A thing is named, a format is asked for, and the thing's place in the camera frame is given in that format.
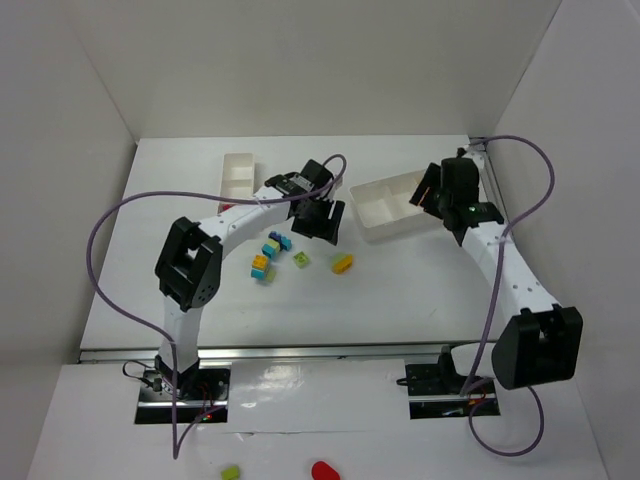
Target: plastic container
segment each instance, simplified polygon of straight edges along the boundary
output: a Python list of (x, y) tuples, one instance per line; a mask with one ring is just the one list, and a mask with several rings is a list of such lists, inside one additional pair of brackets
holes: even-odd
[[(255, 157), (253, 153), (227, 153), (222, 161), (220, 195), (233, 198), (251, 198), (255, 190)], [(229, 208), (220, 203), (218, 213)]]
[(366, 241), (442, 225), (441, 220), (409, 203), (424, 172), (405, 173), (349, 189), (354, 216)]

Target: white wall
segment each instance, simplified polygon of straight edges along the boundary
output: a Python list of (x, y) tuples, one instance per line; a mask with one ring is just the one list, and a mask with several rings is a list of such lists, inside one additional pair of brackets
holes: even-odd
[[(555, 194), (517, 229), (517, 241), (557, 297), (584, 316), (578, 381), (613, 480), (637, 477), (640, 445), (640, 0), (633, 2), (564, 0), (496, 129), (539, 142), (556, 166)], [(514, 216), (542, 195), (546, 169), (526, 147), (495, 144), (491, 153)]]
[(559, 0), (65, 0), (137, 137), (486, 133)]
[(0, 2), (0, 64), (0, 472), (19, 480), (86, 321), (87, 235), (134, 144), (58, 3)]

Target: red object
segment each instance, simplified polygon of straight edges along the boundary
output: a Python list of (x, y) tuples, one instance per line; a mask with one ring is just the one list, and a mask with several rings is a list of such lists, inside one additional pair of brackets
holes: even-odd
[(313, 480), (340, 480), (340, 475), (324, 462), (316, 462), (311, 468)]

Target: purple cable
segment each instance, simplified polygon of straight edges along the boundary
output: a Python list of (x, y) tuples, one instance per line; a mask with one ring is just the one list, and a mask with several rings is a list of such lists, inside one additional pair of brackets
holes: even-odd
[[(93, 286), (93, 289), (95, 290), (95, 292), (98, 294), (98, 296), (109, 306), (111, 307), (113, 310), (115, 310), (116, 312), (118, 312), (120, 315), (127, 317), (131, 320), (133, 320), (134, 322), (139, 323), (140, 325), (143, 325), (147, 328), (150, 328), (156, 332), (158, 332), (160, 335), (162, 335), (164, 338), (167, 339), (167, 341), (169, 342), (169, 345), (171, 346), (171, 356), (173, 359), (173, 365), (177, 365), (178, 364), (178, 354), (177, 354), (177, 350), (176, 350), (176, 344), (175, 341), (173, 340), (173, 338), (171, 337), (171, 335), (169, 335), (165, 330), (163, 330), (162, 328), (154, 325), (151, 322), (148, 322), (147, 320), (144, 320), (143, 318), (129, 312), (128, 310), (125, 310), (124, 308), (122, 308), (121, 306), (119, 306), (118, 304), (116, 304), (113, 300), (111, 300), (107, 294), (104, 292), (104, 290), (102, 290), (102, 288), (100, 288), (100, 285), (98, 284), (98, 279), (96, 278), (96, 274), (95, 271), (93, 270), (93, 244), (95, 242), (96, 239), (96, 235), (98, 234), (98, 231), (100, 230), (100, 228), (102, 227), (102, 225), (104, 224), (104, 222), (111, 216), (113, 215), (115, 212), (117, 212), (121, 207), (123, 207), (124, 205), (131, 203), (135, 200), (140, 200), (142, 198), (149, 198), (149, 197), (190, 197), (190, 198), (201, 198), (204, 200), (213, 200), (216, 202), (225, 202), (225, 203), (233, 203), (233, 204), (237, 204), (237, 205), (272, 205), (272, 204), (276, 204), (276, 203), (289, 203), (289, 202), (296, 202), (299, 200), (304, 200), (306, 198), (310, 198), (313, 197), (315, 195), (318, 195), (322, 192), (324, 192), (325, 190), (329, 190), (331, 187), (333, 187), (333, 185), (335, 185), (338, 181), (340, 181), (340, 179), (342, 179), (342, 176), (344, 175), (344, 172), (347, 170), (347, 159), (344, 157), (344, 155), (340, 154), (340, 153), (336, 153), (334, 155), (331, 155), (329, 158), (327, 158), (323, 165), (328, 164), (330, 161), (339, 158), (340, 160), (342, 160), (342, 168), (340, 169), (340, 172), (335, 176), (335, 178), (333, 178), (329, 183), (327, 183), (324, 187), (319, 188), (318, 190), (314, 190), (312, 192), (308, 192), (302, 195), (296, 195), (294, 197), (288, 197), (288, 198), (277, 198), (277, 199), (270, 199), (270, 200), (248, 200), (248, 199), (242, 199), (242, 198), (227, 198), (227, 197), (220, 197), (218, 195), (209, 195), (209, 194), (205, 194), (205, 193), (192, 193), (192, 192), (179, 192), (179, 191), (172, 191), (172, 190), (162, 190), (162, 191), (154, 191), (154, 192), (143, 192), (143, 193), (138, 193), (136, 195), (131, 195), (130, 197), (124, 198), (122, 199), (120, 202), (116, 203), (115, 205), (113, 205), (109, 210), (107, 210), (96, 222), (96, 224), (93, 226), (93, 229), (91, 230), (91, 233), (89, 234), (89, 239), (87, 240), (87, 251), (86, 251), (86, 264), (87, 264), (87, 274), (89, 275), (89, 281), (91, 282), (91, 285)], [(176, 369), (173, 370), (172, 376), (171, 376), (171, 383), (173, 385), (177, 385), (178, 383), (178, 372)], [(222, 407), (215, 407), (212, 409), (207, 410), (206, 412), (204, 412), (201, 415), (198, 415), (195, 420), (193, 422), (191, 422), (187, 428), (185, 429), (184, 432), (182, 432), (182, 435), (180, 436), (180, 438), (178, 439), (178, 408), (177, 408), (177, 401), (178, 401), (178, 395), (176, 392), (175, 388), (171, 389), (171, 429), (172, 429), (172, 439), (173, 439), (173, 459), (176, 460), (178, 458), (178, 455), (180, 454), (180, 447), (182, 446), (182, 441), (184, 440), (185, 436), (187, 435), (187, 433), (189, 432), (189, 430), (191, 430), (193, 428), (194, 425), (196, 425), (198, 422), (200, 422), (200, 420), (202, 420), (205, 416), (215, 412), (216, 410), (219, 410)]]
[[(491, 380), (490, 378), (484, 378), (482, 380), (478, 380), (476, 383), (471, 385), (471, 387), (469, 388), (469, 391), (473, 392), (476, 388), (479, 388), (482, 385), (485, 385), (487, 383), (491, 383), (492, 381), (493, 380)], [(540, 428), (538, 429), (538, 435), (536, 435), (535, 440), (528, 447), (523, 448), (522, 450), (518, 450), (516, 452), (503, 452), (501, 450), (495, 449), (492, 446), (488, 445), (484, 440), (480, 438), (480, 436), (478, 435), (478, 432), (476, 432), (476, 428), (473, 425), (473, 416), (475, 415), (476, 410), (481, 406), (485, 405), (487, 402), (491, 401), (491, 400), (485, 400), (484, 402), (476, 403), (471, 408), (471, 411), (469, 412), (469, 428), (471, 428), (471, 433), (473, 434), (473, 437), (477, 440), (477, 442), (483, 448), (490, 451), (491, 453), (500, 455), (501, 457), (521, 457), (522, 455), (531, 453), (538, 446), (538, 444), (542, 440), (542, 435), (544, 435), (544, 410), (542, 409), (542, 402), (540, 401), (540, 397), (538, 396), (536, 391), (531, 387), (527, 387), (527, 388), (529, 389), (529, 391), (531, 392), (531, 395), (533, 395), (533, 398), (536, 401), (536, 405), (538, 407), (538, 415), (540, 416)]]
[(496, 312), (496, 306), (498, 304), (498, 293), (500, 291), (500, 282), (502, 280), (502, 266), (504, 264), (504, 242), (507, 238), (507, 235), (513, 230), (518, 223), (527, 218), (529, 215), (538, 210), (551, 196), (553, 189), (556, 185), (556, 173), (553, 169), (553, 164), (551, 160), (547, 156), (546, 153), (542, 151), (542, 149), (533, 143), (531, 140), (527, 140), (523, 137), (518, 137), (516, 135), (496, 135), (494, 137), (487, 137), (481, 140), (475, 140), (471, 142), (469, 145), (479, 145), (479, 144), (487, 144), (489, 142), (493, 142), (494, 140), (515, 140), (517, 142), (524, 143), (533, 148), (538, 154), (542, 157), (544, 162), (547, 165), (547, 169), (549, 170), (549, 187), (547, 191), (543, 195), (543, 197), (529, 210), (521, 213), (516, 218), (514, 218), (511, 222), (507, 223), (507, 226), (502, 231), (502, 235), (500, 236), (500, 245), (498, 247), (498, 265), (496, 266), (496, 276), (493, 281), (493, 289), (491, 291), (491, 302), (489, 303), (489, 311), (487, 312), (487, 318), (484, 324), (484, 330), (482, 332), (482, 337), (480, 338), (480, 345), (478, 346), (478, 352), (476, 353), (476, 357), (473, 360), (473, 365), (471, 366), (471, 370), (469, 371), (469, 375), (462, 386), (462, 390), (460, 391), (461, 395), (466, 395), (469, 392), (469, 388), (471, 383), (473, 382), (474, 377), (476, 376), (476, 372), (478, 371), (478, 366), (480, 365), (480, 359), (482, 358), (482, 354), (484, 353), (484, 347), (487, 345), (487, 341), (489, 340), (489, 332), (491, 331), (491, 323), (493, 322), (493, 316)]

